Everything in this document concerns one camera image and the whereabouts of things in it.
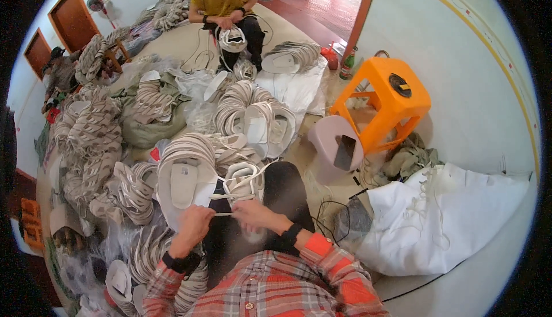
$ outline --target wall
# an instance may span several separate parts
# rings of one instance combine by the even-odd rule
[[[37,176],[38,168],[38,155],[35,153],[33,140],[38,138],[45,124],[45,119],[40,114],[40,108],[44,102],[45,87],[32,71],[23,56],[23,52],[39,27],[51,48],[62,46],[52,23],[47,17],[48,12],[58,1],[45,0],[27,32],[11,72],[7,105],[16,113],[16,127],[18,128],[17,167],[33,177]],[[155,4],[157,0],[107,0],[107,2],[110,17],[115,19],[117,25],[124,26],[132,25],[140,12]],[[93,13],[92,18],[102,35],[106,36],[113,30],[102,13]]]
[[[514,268],[532,220],[540,161],[539,120],[529,68],[495,0],[373,0],[358,44],[410,65],[432,98],[418,126],[439,158],[464,169],[528,177],[530,190],[493,241],[452,272],[389,300],[397,316],[484,315]],[[383,299],[430,277],[383,278]]]

